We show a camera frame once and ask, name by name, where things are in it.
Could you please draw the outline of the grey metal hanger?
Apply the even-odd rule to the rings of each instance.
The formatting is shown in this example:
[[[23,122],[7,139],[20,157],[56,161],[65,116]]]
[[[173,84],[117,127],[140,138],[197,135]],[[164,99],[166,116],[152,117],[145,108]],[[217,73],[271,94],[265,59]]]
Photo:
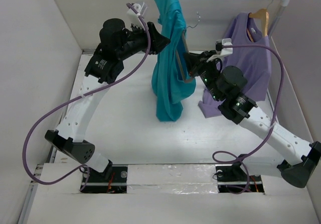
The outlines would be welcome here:
[[[182,44],[184,46],[184,51],[182,54],[180,54],[178,52],[178,50],[176,50],[176,59],[177,59],[177,63],[178,63],[178,66],[179,66],[179,69],[180,69],[180,73],[181,73],[181,76],[182,76],[182,81],[184,83],[190,83],[194,80],[193,77],[189,77],[188,74],[187,74],[187,65],[186,65],[186,61],[184,59],[184,53],[189,53],[189,50],[188,50],[188,46],[187,46],[187,42],[186,42],[186,32],[187,32],[187,29],[194,29],[198,26],[198,24],[200,23],[201,21],[201,16],[200,16],[200,13],[198,11],[196,11],[196,14],[197,14],[197,22],[195,25],[188,25],[185,27],[185,29],[183,30],[182,34],[181,34],[181,41],[182,41]]]

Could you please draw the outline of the teal t shirt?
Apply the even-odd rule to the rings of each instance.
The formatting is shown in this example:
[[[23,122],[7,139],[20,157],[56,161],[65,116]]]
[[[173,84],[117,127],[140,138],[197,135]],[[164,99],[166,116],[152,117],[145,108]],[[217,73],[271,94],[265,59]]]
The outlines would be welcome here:
[[[175,122],[183,112],[182,101],[196,88],[196,80],[184,83],[176,59],[176,50],[184,51],[181,34],[186,27],[179,0],[154,0],[159,11],[161,34],[171,40],[158,55],[151,85],[156,95],[156,117],[161,122]]]

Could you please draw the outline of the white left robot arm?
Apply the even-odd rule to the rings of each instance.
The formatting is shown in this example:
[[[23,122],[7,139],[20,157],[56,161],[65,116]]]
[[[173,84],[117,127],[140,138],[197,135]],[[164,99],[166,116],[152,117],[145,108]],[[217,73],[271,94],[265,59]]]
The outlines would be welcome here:
[[[112,175],[112,162],[85,140],[85,133],[100,101],[124,69],[123,62],[143,51],[160,53],[170,39],[159,33],[152,22],[147,29],[131,25],[126,29],[121,19],[109,19],[99,32],[100,44],[85,68],[78,92],[79,99],[69,105],[64,119],[54,130],[48,130],[45,139],[59,151],[94,171],[94,176],[106,182]]]

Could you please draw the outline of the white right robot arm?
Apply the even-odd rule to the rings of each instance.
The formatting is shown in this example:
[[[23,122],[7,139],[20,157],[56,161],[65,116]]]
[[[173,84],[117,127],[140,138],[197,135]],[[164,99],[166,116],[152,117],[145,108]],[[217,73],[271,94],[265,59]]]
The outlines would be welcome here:
[[[201,54],[184,53],[190,77],[200,77],[213,100],[220,101],[221,114],[251,131],[281,156],[260,157],[241,154],[228,173],[237,180],[249,175],[270,175],[283,178],[298,188],[306,187],[320,160],[320,142],[310,143],[297,137],[267,114],[242,89],[247,83],[235,66],[222,67],[222,56],[215,50]]]

